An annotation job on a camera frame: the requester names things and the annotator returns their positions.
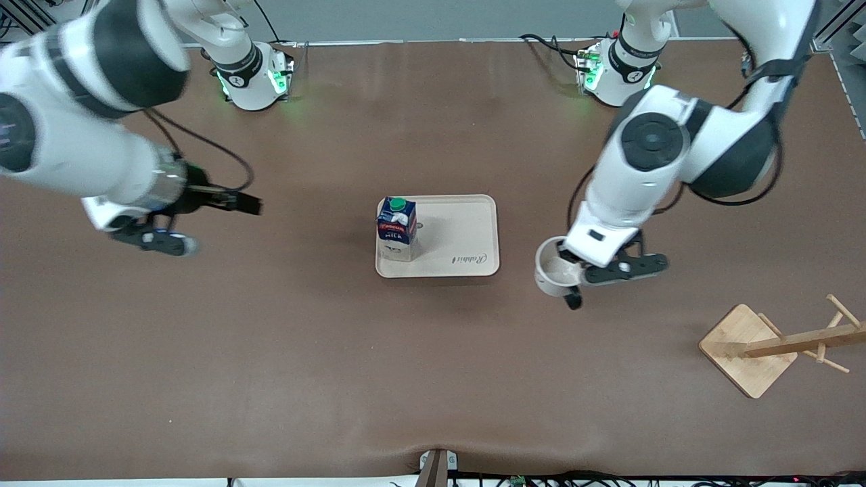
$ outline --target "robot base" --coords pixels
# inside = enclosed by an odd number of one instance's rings
[[[605,105],[621,107],[630,96],[650,87],[652,77],[657,67],[644,76],[645,82],[628,83],[621,74],[611,66],[607,53],[610,51],[613,39],[604,39],[587,49],[582,49],[574,56],[574,64],[586,68],[589,72],[577,71],[578,90],[580,94],[592,94]]]
[[[294,59],[286,53],[274,49],[265,42],[255,42],[262,52],[262,70],[249,81],[245,88],[232,86],[221,75],[217,75],[223,84],[225,100],[234,103],[238,108],[250,112],[264,110],[276,101],[288,100],[289,89],[294,74]]]

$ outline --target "white cup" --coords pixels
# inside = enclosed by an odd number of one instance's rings
[[[552,237],[535,252],[535,283],[553,297],[566,297],[580,284],[580,266],[559,256],[557,247],[565,237]]]

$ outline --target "blue milk carton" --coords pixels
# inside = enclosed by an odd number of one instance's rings
[[[380,257],[403,262],[415,258],[418,246],[415,241],[417,214],[414,201],[385,198],[376,224]]]

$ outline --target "wooden square base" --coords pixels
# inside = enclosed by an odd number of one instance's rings
[[[797,359],[781,354],[753,359],[741,355],[753,341],[776,334],[745,304],[732,309],[698,344],[698,348],[748,397],[757,399]]]

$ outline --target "rectangular tray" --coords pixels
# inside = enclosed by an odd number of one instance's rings
[[[492,276],[499,270],[496,202],[486,194],[403,196],[417,203],[420,247],[411,262],[382,258],[376,271],[389,279],[405,277]],[[385,199],[379,202],[377,214]]]

